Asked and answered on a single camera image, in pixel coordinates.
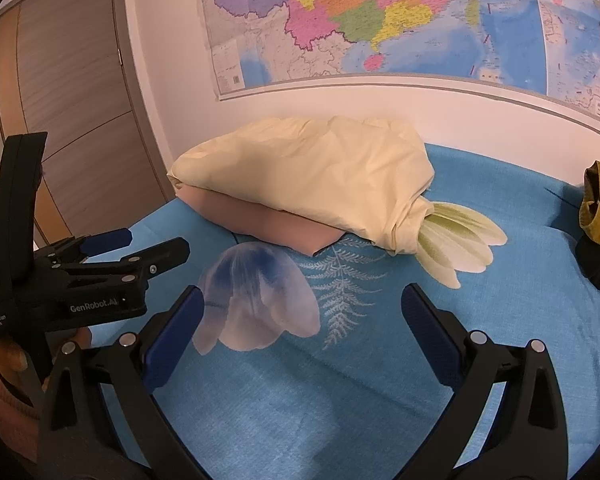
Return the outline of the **person's left hand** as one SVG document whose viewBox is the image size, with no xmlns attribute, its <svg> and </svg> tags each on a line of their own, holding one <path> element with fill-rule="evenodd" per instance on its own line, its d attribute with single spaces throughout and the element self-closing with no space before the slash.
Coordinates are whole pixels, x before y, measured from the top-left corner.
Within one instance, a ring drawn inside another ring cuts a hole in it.
<svg viewBox="0 0 600 480">
<path fill-rule="evenodd" d="M 78 328 L 70 337 L 81 348 L 91 345 L 92 333 L 87 327 Z M 13 341 L 0 341 L 0 372 L 4 377 L 23 373 L 28 368 L 28 359 L 23 348 Z"/>
</svg>

